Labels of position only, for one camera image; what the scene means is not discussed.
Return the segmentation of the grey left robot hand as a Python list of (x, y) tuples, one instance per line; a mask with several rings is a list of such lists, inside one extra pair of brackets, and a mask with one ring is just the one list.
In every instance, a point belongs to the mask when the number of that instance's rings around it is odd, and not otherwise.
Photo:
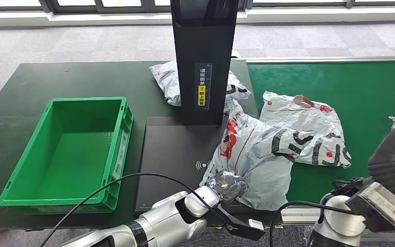
[(209, 178), (206, 185), (219, 197), (221, 203), (232, 202), (241, 197), (248, 188), (244, 179), (229, 171), (221, 171)]

